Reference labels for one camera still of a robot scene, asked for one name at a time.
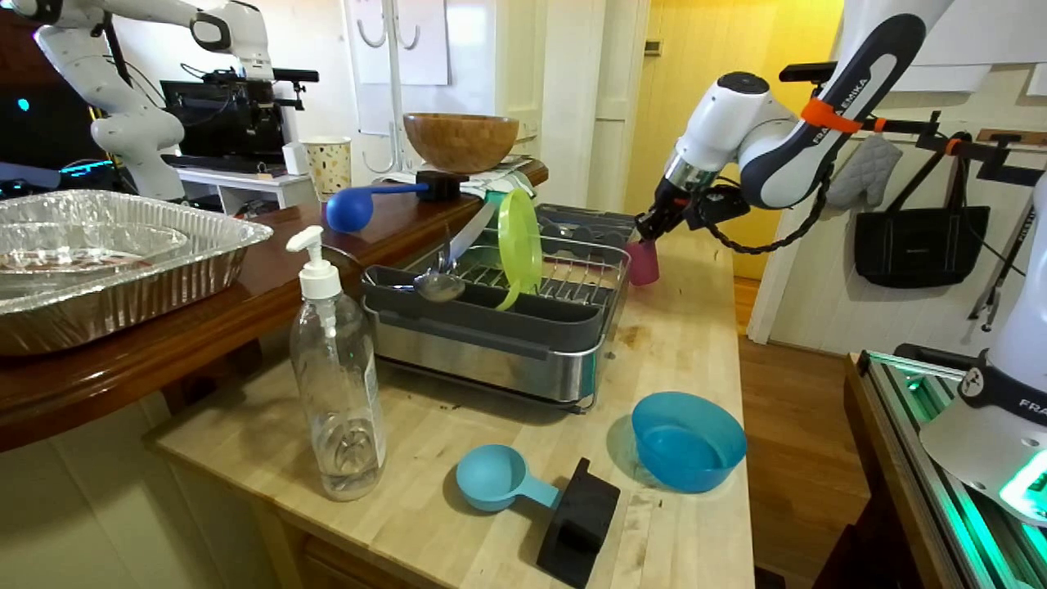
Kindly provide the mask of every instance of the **wooden bowl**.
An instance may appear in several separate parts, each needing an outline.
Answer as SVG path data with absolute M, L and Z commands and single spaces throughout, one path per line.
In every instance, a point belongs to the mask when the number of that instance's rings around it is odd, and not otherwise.
M 402 130 L 441 174 L 482 174 L 497 168 L 517 143 L 521 126 L 489 116 L 410 112 Z

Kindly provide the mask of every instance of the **spray bottle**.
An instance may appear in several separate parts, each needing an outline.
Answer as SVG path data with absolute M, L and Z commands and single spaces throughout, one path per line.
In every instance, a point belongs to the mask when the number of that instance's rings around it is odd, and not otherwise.
M 287 254 L 308 254 L 299 273 L 302 312 L 291 327 L 291 367 L 324 492 L 351 501 L 377 485 L 386 440 L 369 322 L 321 256 L 321 236 L 321 227 L 308 227 L 287 238 Z

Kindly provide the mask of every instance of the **blue bowl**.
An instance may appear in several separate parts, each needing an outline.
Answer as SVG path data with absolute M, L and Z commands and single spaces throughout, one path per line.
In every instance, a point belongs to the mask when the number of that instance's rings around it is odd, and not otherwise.
M 652 393 L 631 410 L 633 452 L 652 479 L 682 495 L 717 487 L 744 458 L 747 432 L 717 403 Z

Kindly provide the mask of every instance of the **black bag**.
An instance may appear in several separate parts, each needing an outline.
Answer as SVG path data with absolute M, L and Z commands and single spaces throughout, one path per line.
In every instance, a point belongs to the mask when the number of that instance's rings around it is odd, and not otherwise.
M 957 286 L 979 261 L 987 206 L 966 206 L 968 135 L 945 142 L 884 213 L 858 213 L 853 270 L 888 290 Z M 956 154 L 941 211 L 902 211 L 926 174 Z

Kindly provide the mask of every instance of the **floor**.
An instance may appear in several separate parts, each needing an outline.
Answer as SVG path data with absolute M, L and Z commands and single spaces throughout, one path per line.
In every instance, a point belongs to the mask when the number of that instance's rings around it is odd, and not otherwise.
M 744 338 L 754 281 L 735 281 L 754 564 L 787 589 L 818 581 L 866 485 L 845 420 L 845 357 Z

